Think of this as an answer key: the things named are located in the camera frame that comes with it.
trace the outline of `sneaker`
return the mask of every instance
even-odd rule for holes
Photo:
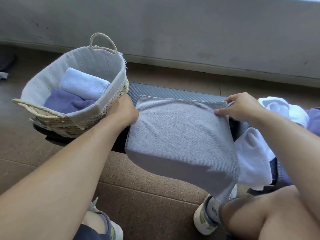
[[[203,203],[198,207],[198,209],[195,211],[193,215],[193,222],[195,227],[202,235],[206,235],[206,236],[212,234],[219,225],[218,222],[211,221],[205,211],[208,201],[211,197],[212,196],[208,194],[208,196],[204,199]],[[235,185],[235,187],[233,188],[228,201],[234,200],[236,197],[237,197],[237,185]]]
[[[104,212],[97,209],[96,207],[97,201],[98,201],[98,198],[96,198],[95,201],[89,205],[88,211],[99,214],[99,216],[104,220],[104,222],[106,223],[106,229],[108,228],[108,231],[106,234],[110,235],[111,240],[123,240],[122,228],[117,223],[111,221]]]

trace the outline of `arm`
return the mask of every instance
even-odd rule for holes
[[[215,111],[257,128],[297,187],[308,208],[320,220],[320,137],[262,107],[247,93],[226,99],[233,105]]]
[[[0,197],[0,239],[72,239],[119,133],[139,112],[125,94],[106,118]]]

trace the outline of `wicker basket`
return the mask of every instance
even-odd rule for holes
[[[96,36],[109,40],[113,49],[93,46]],[[112,83],[98,101],[81,111],[63,114],[44,107],[51,90],[59,88],[62,75],[70,67],[110,82],[112,79]],[[95,33],[90,39],[90,46],[62,55],[33,77],[23,89],[21,99],[13,99],[13,102],[35,116],[31,119],[33,123],[61,136],[74,138],[97,124],[105,117],[112,102],[128,91],[126,61],[108,36]]]

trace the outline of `baseboard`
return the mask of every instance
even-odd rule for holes
[[[66,53],[74,49],[73,47],[46,45],[46,44],[2,40],[2,39],[0,39],[0,44],[18,46],[18,47],[36,49],[36,50],[42,50],[42,51],[48,51],[48,52],[56,52],[56,53]],[[317,78],[252,71],[252,70],[237,69],[237,68],[230,68],[230,67],[223,67],[223,66],[190,63],[190,62],[184,62],[184,61],[157,59],[157,58],[151,58],[151,57],[145,57],[145,56],[135,56],[135,55],[126,55],[126,54],[124,54],[123,56],[127,62],[133,62],[133,63],[140,63],[140,64],[146,64],[146,65],[159,66],[159,67],[176,68],[176,69],[189,70],[189,71],[206,72],[206,73],[225,75],[225,76],[248,77],[248,78],[260,79],[260,80],[266,80],[266,81],[272,81],[272,82],[278,82],[278,83],[296,84],[296,85],[320,88],[320,79],[317,79]]]

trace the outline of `gray wall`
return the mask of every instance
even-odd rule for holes
[[[320,3],[296,0],[1,0],[0,39],[320,78]]]

